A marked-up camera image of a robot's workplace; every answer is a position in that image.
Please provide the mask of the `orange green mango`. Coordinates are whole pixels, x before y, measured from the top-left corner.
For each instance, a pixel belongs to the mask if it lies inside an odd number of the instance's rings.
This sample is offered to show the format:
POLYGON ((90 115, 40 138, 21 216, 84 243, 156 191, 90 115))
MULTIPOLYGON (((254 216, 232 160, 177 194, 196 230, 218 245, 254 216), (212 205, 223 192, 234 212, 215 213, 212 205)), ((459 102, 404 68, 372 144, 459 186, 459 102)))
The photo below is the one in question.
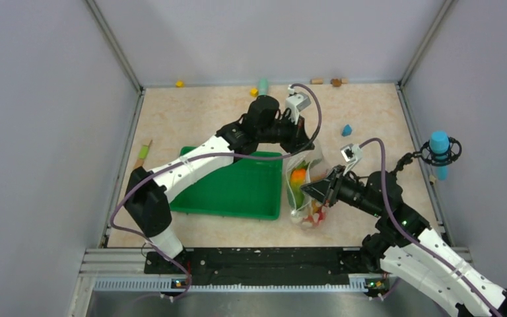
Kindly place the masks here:
POLYGON ((305 168, 293 169, 290 174, 289 185, 294 198, 294 208, 299 209, 304 203, 304 193, 300 189, 301 185, 305 183, 307 170, 305 168))

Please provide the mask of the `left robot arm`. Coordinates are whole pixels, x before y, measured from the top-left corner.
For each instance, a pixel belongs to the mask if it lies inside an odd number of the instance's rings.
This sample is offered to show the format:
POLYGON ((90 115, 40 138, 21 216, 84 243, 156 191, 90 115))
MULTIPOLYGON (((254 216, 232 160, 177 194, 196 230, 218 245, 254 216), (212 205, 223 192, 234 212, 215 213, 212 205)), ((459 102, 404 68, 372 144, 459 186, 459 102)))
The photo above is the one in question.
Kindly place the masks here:
POLYGON ((239 120, 224 125, 188 154, 158 168, 139 167, 131 173, 123 206, 144 237, 162 252, 163 268, 177 273, 186 262, 184 247, 171 227, 172 200, 210 173, 252 155, 261 143, 279 144, 290 155, 313 149, 300 115, 310 103, 307 94, 293 92, 282 112, 275 98, 259 96, 239 120))

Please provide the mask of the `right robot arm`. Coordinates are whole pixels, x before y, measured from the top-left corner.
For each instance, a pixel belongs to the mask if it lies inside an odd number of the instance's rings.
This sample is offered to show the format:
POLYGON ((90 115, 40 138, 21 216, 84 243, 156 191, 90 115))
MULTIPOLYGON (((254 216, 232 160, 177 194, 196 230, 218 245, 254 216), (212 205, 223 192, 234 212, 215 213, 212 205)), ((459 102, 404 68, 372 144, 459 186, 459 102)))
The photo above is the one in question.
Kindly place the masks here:
POLYGON ((362 241, 360 262, 412 285, 450 316, 507 316, 507 289, 488 280, 456 253, 429 222, 402 199, 389 172, 363 184, 336 166, 300 189, 325 205, 341 201, 377 218, 377 232, 362 241))

